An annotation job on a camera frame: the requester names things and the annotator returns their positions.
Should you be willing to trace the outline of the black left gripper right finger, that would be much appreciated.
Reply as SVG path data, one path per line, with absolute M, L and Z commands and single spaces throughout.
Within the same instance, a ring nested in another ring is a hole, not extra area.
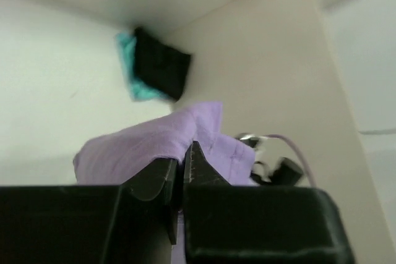
M 185 159 L 187 263 L 353 263 L 330 195 L 313 187 L 234 186 L 194 142 Z

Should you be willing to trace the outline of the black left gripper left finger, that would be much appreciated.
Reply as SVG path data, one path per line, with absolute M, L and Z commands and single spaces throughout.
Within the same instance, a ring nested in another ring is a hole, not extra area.
M 2 263 L 169 263 L 177 162 L 120 185 L 1 188 Z

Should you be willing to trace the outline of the folded black t shirt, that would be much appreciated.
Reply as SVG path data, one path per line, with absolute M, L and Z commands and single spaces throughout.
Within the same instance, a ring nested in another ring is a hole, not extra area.
M 162 43 L 144 27 L 136 27 L 134 37 L 134 75 L 178 101 L 184 93 L 193 55 Z

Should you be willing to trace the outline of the purple t shirt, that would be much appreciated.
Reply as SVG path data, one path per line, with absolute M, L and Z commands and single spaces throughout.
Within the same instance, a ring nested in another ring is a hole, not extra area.
M 152 161 L 177 162 L 172 201 L 177 210 L 176 242 L 169 263 L 187 263 L 184 253 L 183 189 L 189 147 L 199 143 L 209 164 L 234 186 L 253 186 L 250 178 L 254 150 L 220 132 L 222 106 L 195 104 L 167 116 L 89 140 L 75 155 L 78 185 L 120 185 Z

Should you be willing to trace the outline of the folded teal t shirt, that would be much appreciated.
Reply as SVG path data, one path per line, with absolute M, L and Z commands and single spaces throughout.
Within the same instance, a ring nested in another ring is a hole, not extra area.
M 134 72 L 134 54 L 137 39 L 127 32 L 118 33 L 115 37 L 124 81 L 129 95 L 134 101 L 167 100 L 160 91 L 149 87 Z

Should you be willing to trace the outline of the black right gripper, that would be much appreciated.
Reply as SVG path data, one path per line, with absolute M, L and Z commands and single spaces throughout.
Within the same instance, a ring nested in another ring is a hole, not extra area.
M 287 185 L 296 186 L 303 178 L 303 168 L 287 157 L 281 157 L 277 161 L 274 169 L 271 169 L 268 164 L 261 160 L 261 154 L 264 152 L 263 144 L 269 139 L 283 140 L 298 156 L 297 149 L 290 140 L 280 135 L 254 135 L 249 133 L 242 133 L 236 136 L 236 139 L 245 145 L 251 147 L 256 154 L 254 164 L 251 169 L 250 178 L 261 186 L 266 185 Z

